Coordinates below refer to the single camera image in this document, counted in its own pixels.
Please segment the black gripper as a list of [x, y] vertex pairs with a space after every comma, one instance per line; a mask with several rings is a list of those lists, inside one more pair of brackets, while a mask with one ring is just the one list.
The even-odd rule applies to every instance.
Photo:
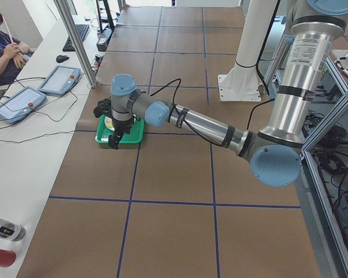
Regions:
[[114, 133], [108, 137], [108, 146], [113, 149], [118, 149], [119, 143], [124, 134], [129, 134], [133, 126], [133, 118], [129, 120], [117, 120], [112, 118]]

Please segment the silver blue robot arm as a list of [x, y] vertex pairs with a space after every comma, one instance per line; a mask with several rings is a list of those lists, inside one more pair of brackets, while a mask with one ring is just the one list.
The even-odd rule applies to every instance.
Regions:
[[292, 3], [285, 26], [292, 37], [291, 50], [267, 125], [257, 133], [237, 129], [171, 100], [154, 98], [139, 90], [131, 75], [116, 75], [110, 88], [115, 128], [110, 145], [118, 146], [135, 116], [155, 127], [168, 122], [232, 150], [250, 164], [253, 175], [265, 185], [293, 183], [301, 172], [304, 118], [332, 42], [344, 33], [347, 21], [348, 1]]

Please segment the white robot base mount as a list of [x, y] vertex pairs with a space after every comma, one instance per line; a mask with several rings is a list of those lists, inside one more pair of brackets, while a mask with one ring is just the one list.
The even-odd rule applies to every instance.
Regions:
[[234, 67], [218, 76], [221, 101], [260, 101], [257, 67], [280, 2], [251, 0]]

